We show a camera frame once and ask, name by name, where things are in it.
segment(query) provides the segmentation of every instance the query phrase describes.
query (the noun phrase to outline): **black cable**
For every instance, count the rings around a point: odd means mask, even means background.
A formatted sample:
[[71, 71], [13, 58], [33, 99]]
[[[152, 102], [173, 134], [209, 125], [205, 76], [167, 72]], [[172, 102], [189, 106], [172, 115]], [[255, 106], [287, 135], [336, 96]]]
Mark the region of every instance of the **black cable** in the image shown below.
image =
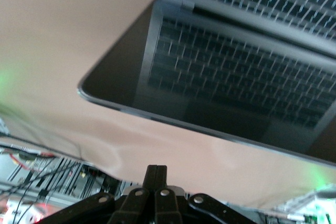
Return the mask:
[[[53, 161], [53, 159], [51, 159], [51, 160], [49, 161], [49, 163], [46, 164], [45, 167], [43, 167], [43, 169], [41, 170], [41, 172], [40, 172], [39, 174], [43, 173], [44, 170], [45, 170], [45, 169], [52, 163], [52, 161]], [[23, 195], [22, 195], [22, 197], [21, 197], [19, 203], [17, 204], [17, 208], [16, 208], [16, 211], [15, 211], [13, 224], [15, 224], [15, 219], [16, 219], [17, 212], [18, 212], [18, 210], [19, 210], [20, 204], [21, 204], [22, 200], [24, 199], [24, 197], [26, 196], [26, 193], [28, 192], [28, 190], [29, 190], [29, 188], [32, 186], [32, 184], [33, 184], [33, 182], [30, 182], [30, 184], [28, 185], [28, 187], [27, 187], [26, 190], [24, 191], [24, 193], [23, 193]]]
[[54, 170], [54, 171], [52, 171], [52, 172], [49, 172], [49, 173], [44, 174], [43, 176], [35, 177], [33, 180], [31, 180], [31, 181], [29, 181], [29, 182], [27, 182], [27, 183], [22, 183], [22, 184], [20, 184], [20, 185], [12, 186], [10, 189], [3, 190], [3, 191], [1, 192], [0, 195], [3, 195], [4, 193], [14, 194], [14, 193], [16, 193], [17, 191], [19, 191], [20, 189], [24, 188], [24, 187], [25, 187], [26, 185], [28, 185], [30, 182], [34, 182], [34, 181], [39, 180], [39, 179], [41, 179], [41, 178], [45, 178], [45, 177], [47, 177], [47, 176], [49, 176], [49, 175], [53, 175], [53, 174], [57, 174], [57, 173], [63, 172], [63, 171], [65, 171], [65, 170], [67, 170], [67, 169], [71, 169], [71, 168], [75, 167], [76, 165], [79, 165], [79, 164], [78, 164], [78, 163], [75, 163], [75, 164], [73, 164], [72, 166], [63, 168], [63, 169], [61, 169], [61, 170]]
[[65, 152], [61, 152], [61, 151], [59, 151], [59, 150], [57, 150], [57, 149], [50, 148], [50, 147], [48, 147], [48, 146], [46, 146], [46, 145], [44, 145], [44, 144], [37, 144], [37, 143], [35, 143], [35, 142], [33, 142], [33, 141], [26, 140], [26, 139], [23, 139], [23, 138], [18, 137], [18, 136], [13, 136], [13, 135], [11, 135], [11, 134], [5, 134], [5, 133], [3, 133], [3, 132], [0, 132], [0, 137], [9, 137], [9, 138], [12, 138], [12, 139], [15, 139], [15, 140], [18, 140], [18, 141], [27, 143], [27, 144], [32, 144], [32, 145], [35, 145], [35, 146], [44, 148], [44, 149], [46, 149], [46, 150], [48, 150], [48, 151], [50, 151], [50, 152], [58, 153], [58, 154], [60, 154], [60, 155], [62, 155], [62, 156], [70, 157], [70, 158], [75, 159], [75, 160], [77, 160], [77, 161], [85, 161], [84, 159], [82, 159], [82, 158], [80, 158], [80, 157], [76, 157], [76, 156], [73, 156], [73, 155], [71, 155], [71, 154], [68, 154], [68, 153], [65, 153]]
[[97, 183], [98, 186], [100, 186], [104, 191], [108, 191], [108, 190], [106, 189], [106, 187], [105, 187], [102, 183], [100, 183], [99, 181], [96, 180], [96, 177], [94, 177], [94, 176], [93, 176], [92, 174], [90, 174], [90, 173], [88, 173], [88, 176], [90, 176], [91, 178], [94, 179], [94, 182], [93, 182], [93, 183]]
[[37, 202], [37, 199], [24, 211], [24, 213], [21, 215], [20, 219], [18, 220], [17, 224], [20, 224], [20, 221], [22, 220], [23, 216], [28, 212], [28, 210]]
[[4, 145], [4, 144], [0, 144], [0, 148], [14, 150], [14, 151], [17, 151], [18, 154], [24, 154], [24, 155], [31, 156], [31, 157], [34, 157], [34, 158], [36, 158], [36, 157], [39, 157], [39, 158], [55, 158], [55, 156], [41, 156], [37, 153], [31, 153], [29, 151], [25, 151], [25, 150], [22, 150], [20, 148], [16, 148], [16, 147], [12, 147], [12, 146], [7, 146], [7, 145]]

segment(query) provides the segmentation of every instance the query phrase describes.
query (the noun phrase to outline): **silver laptop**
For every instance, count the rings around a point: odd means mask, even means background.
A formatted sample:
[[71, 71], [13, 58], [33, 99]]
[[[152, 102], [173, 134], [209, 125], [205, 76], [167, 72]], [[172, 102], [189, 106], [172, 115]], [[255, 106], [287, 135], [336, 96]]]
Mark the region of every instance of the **silver laptop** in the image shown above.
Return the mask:
[[335, 24], [323, 22], [335, 6], [314, 1], [157, 0], [82, 79], [79, 93], [335, 165]]

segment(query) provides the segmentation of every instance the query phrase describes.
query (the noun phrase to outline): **beige surface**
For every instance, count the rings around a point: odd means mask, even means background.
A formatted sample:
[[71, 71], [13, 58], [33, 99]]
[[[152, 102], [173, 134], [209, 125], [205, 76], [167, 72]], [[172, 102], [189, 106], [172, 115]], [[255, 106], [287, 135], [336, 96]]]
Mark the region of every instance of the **beige surface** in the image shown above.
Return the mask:
[[141, 182], [148, 164], [168, 183], [250, 207], [271, 207], [336, 172], [91, 104], [81, 77], [151, 0], [0, 0], [0, 117], [13, 134]]

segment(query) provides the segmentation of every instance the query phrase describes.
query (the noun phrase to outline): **black plastic part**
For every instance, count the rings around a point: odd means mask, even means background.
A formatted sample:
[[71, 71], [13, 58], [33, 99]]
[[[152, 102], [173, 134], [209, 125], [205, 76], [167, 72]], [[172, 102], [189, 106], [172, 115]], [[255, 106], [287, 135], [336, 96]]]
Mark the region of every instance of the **black plastic part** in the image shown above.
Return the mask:
[[189, 198], [188, 202], [192, 209], [202, 213], [205, 220], [212, 221], [212, 223], [255, 224], [255, 222], [206, 194], [195, 194]]
[[98, 193], [67, 207], [39, 224], [255, 224], [250, 219], [206, 194], [187, 201], [167, 187], [167, 167], [150, 165], [143, 187], [114, 201]]
[[149, 165], [147, 167], [143, 188], [150, 192], [167, 186], [167, 166], [165, 165]]
[[155, 193], [155, 224], [182, 224], [175, 192], [162, 188]]
[[108, 224], [137, 224], [139, 217], [143, 213], [149, 194], [148, 190], [144, 188], [132, 190], [121, 208], [113, 213]]
[[109, 193], [98, 193], [42, 219], [39, 224], [101, 223], [98, 222], [99, 217], [113, 211], [113, 196]]

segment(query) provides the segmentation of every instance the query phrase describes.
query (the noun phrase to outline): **green light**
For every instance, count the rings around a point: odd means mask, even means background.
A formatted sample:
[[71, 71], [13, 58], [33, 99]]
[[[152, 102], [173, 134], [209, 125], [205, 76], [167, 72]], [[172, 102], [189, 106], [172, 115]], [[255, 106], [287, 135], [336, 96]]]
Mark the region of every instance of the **green light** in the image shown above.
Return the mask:
[[310, 169], [311, 180], [316, 186], [316, 190], [324, 189], [324, 187], [329, 183], [326, 174], [318, 166], [313, 166]]
[[9, 92], [13, 90], [20, 71], [14, 67], [7, 67], [0, 69], [0, 100], [9, 95]]

